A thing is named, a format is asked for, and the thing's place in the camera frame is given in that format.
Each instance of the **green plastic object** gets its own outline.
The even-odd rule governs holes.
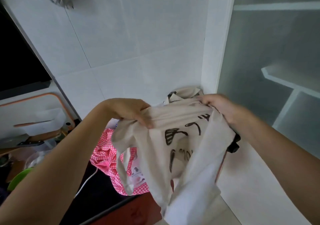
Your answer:
[[[28,168],[28,169],[25,169],[24,171],[18,173],[17,176],[14,177],[13,180],[10,182],[7,190],[13,191],[17,187],[17,185],[27,176],[27,174],[30,173],[30,171],[32,169],[33,168]]]

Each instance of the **white cable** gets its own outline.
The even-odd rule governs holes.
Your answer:
[[[95,172],[94,172],[92,175],[90,175],[89,178],[87,178],[87,180],[86,180],[86,181],[83,183],[83,185],[81,186],[80,190],[75,194],[74,198],[80,193],[80,191],[82,190],[82,188],[85,186],[86,182],[87,182],[89,179],[91,179],[91,177],[94,176],[97,172],[98,172],[98,168],[95,170]]]

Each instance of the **frosted glass door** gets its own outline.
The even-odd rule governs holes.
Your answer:
[[[218,93],[320,158],[320,0],[235,0]]]

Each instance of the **hand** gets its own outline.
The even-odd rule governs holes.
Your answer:
[[[238,119],[239,114],[245,110],[244,107],[231,102],[222,94],[206,94],[197,96],[197,98],[201,99],[202,103],[205,105],[210,104],[214,106],[230,125],[234,124]]]
[[[135,98],[110,98],[103,101],[110,111],[111,117],[115,119],[134,119],[148,129],[153,128],[151,121],[141,114],[141,110],[150,107],[142,99]]]

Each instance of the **forearm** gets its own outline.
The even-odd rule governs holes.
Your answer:
[[[232,126],[257,151],[280,185],[312,223],[320,223],[320,160],[250,111],[238,107]]]
[[[58,224],[110,116],[103,102],[96,106],[10,194],[0,224]]]

